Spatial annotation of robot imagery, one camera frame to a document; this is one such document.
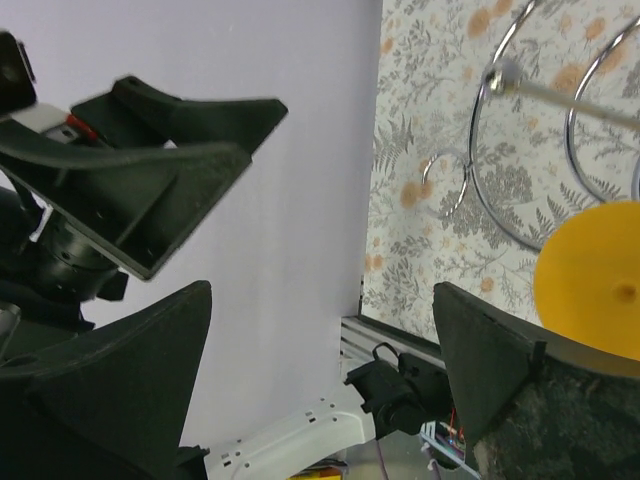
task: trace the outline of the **metal ring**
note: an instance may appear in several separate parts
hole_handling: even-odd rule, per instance
[[[458,198],[455,203],[449,207],[444,212],[436,212],[431,207],[427,207],[427,213],[432,217],[437,218],[438,220],[444,220],[445,218],[451,216],[453,212],[455,212],[460,205],[462,205],[462,200],[464,200],[464,196],[467,194],[467,188],[469,187],[469,164],[467,163],[467,156],[453,148],[447,148],[445,150],[441,150],[436,152],[431,156],[427,165],[424,167],[424,171],[422,172],[422,185],[427,183],[427,178],[429,176],[429,170],[431,167],[435,165],[435,163],[445,155],[453,155],[462,163],[462,187],[460,188],[460,193],[458,194]]]
[[[640,16],[636,17],[635,20],[630,22],[626,27],[624,27],[618,34],[615,36],[613,40],[611,40],[604,50],[596,57],[593,63],[589,66],[589,69],[580,80],[580,85],[578,85],[578,89],[576,90],[574,98],[576,100],[580,100],[582,95],[584,94],[589,82],[593,78],[593,75],[596,73],[598,68],[602,65],[602,63],[613,53],[613,51],[626,39],[628,38],[636,28],[640,27]],[[589,192],[593,197],[595,197],[599,202],[606,203],[613,200],[612,198],[607,198],[607,196],[602,193],[598,186],[595,185],[584,173],[584,170],[580,166],[580,162],[578,162],[578,156],[576,152],[576,145],[574,139],[574,131],[576,126],[576,111],[571,109],[567,112],[564,121],[564,149],[567,157],[567,162],[569,163],[569,168],[573,172],[574,177],[582,185],[582,187]]]
[[[505,50],[509,46],[509,43],[515,36],[515,34],[520,30],[522,25],[524,25],[525,21],[531,15],[531,12],[542,3],[542,0],[532,0],[530,1],[524,9],[520,12],[518,17],[509,27],[507,33],[505,33],[504,38],[498,45],[496,53],[493,55],[493,63],[500,60],[504,55]],[[485,83],[482,82],[480,88],[478,89],[478,94],[476,95],[476,101],[473,104],[473,113],[471,114],[471,126],[469,128],[469,139],[468,139],[468,155],[469,162],[468,166],[471,170],[471,180],[473,181],[473,185],[475,187],[476,193],[478,194],[478,199],[482,204],[482,207],[485,209],[491,220],[497,225],[497,227],[504,233],[507,237],[512,239],[521,247],[530,250],[535,253],[540,253],[542,250],[542,245],[534,242],[532,239],[521,235],[516,229],[514,229],[511,225],[506,225],[503,220],[500,218],[498,213],[495,211],[493,205],[489,201],[489,197],[487,192],[481,185],[480,181],[480,173],[478,168],[478,130],[480,126],[480,114],[482,113],[482,107],[484,106],[484,101],[487,96],[487,89]]]

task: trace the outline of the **silver ball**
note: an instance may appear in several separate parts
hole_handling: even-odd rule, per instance
[[[505,95],[514,93],[523,78],[522,68],[515,60],[501,58],[489,65],[482,76],[482,81],[492,94]]]

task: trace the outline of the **yellow ball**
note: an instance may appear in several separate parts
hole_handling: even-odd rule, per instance
[[[545,328],[640,360],[640,203],[570,218],[545,243],[533,279]]]

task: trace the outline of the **cable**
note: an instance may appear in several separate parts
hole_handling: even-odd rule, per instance
[[[382,449],[380,448],[380,442],[376,440],[376,452],[378,453],[378,463],[380,464],[380,471],[382,472],[382,479],[389,480],[389,474],[387,473],[387,467],[384,464],[384,458],[382,456]]]
[[[445,429],[447,428],[446,424],[442,424],[442,426]],[[460,455],[457,454],[459,452],[453,450],[452,445],[449,444],[449,442],[447,442],[442,437],[442,435],[435,433],[435,430],[430,429],[429,424],[423,425],[422,429],[420,430],[420,439],[423,442],[421,451],[424,452],[425,449],[431,448],[432,452],[444,455],[444,457],[446,457],[447,463],[451,462],[453,463],[453,465],[462,468],[465,472],[469,473],[474,478],[480,478],[480,474],[469,467],[469,465],[465,463],[464,458],[460,458]]]
[[[453,407],[453,409],[451,410],[451,421],[449,422],[449,436],[451,438],[453,438],[453,427],[455,426],[455,420],[456,418],[456,408]]]
[[[400,355],[398,355],[398,351],[393,348],[393,345],[387,343],[387,342],[382,342],[379,343],[378,345],[376,345],[376,347],[373,349],[373,351],[371,352],[371,354],[373,355],[374,360],[380,360],[380,356],[378,355],[378,349],[379,348],[386,348],[387,350],[389,350],[391,353],[393,353],[393,355],[399,359]]]

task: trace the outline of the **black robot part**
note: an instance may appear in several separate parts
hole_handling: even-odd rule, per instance
[[[433,313],[483,478],[640,478],[640,362],[574,342],[450,284]]]
[[[378,357],[347,375],[364,399],[363,410],[371,413],[376,438],[400,430],[409,435],[420,432],[430,420],[443,420],[453,406],[449,382],[444,371],[410,353],[396,355],[397,365]]]
[[[34,80],[24,44],[0,31],[0,117],[36,103]]]
[[[191,478],[176,477],[197,471],[178,446],[210,316],[211,286],[196,282],[4,364],[0,478]]]
[[[118,266],[93,248],[57,212],[49,218],[38,244],[41,256],[33,281],[50,298],[69,302],[91,300],[118,273]]]
[[[148,280],[249,166],[258,139],[263,141],[287,110],[278,100],[183,101],[139,80],[132,83],[131,77],[116,86],[106,94],[110,106],[104,113],[118,110],[118,116],[136,117],[147,126],[166,118],[163,140],[178,148],[65,145],[6,121],[0,123],[0,168],[64,216],[93,248]],[[138,111],[119,100],[121,90],[128,92],[127,100],[137,100]],[[208,127],[227,113],[232,125]],[[89,122],[99,134],[99,119]],[[116,126],[109,118],[104,123],[111,130]],[[175,136],[172,125],[180,127]],[[187,138],[189,128],[194,139]],[[234,134],[236,129],[242,133]],[[117,136],[111,130],[107,138]],[[236,143],[241,141],[249,150]]]

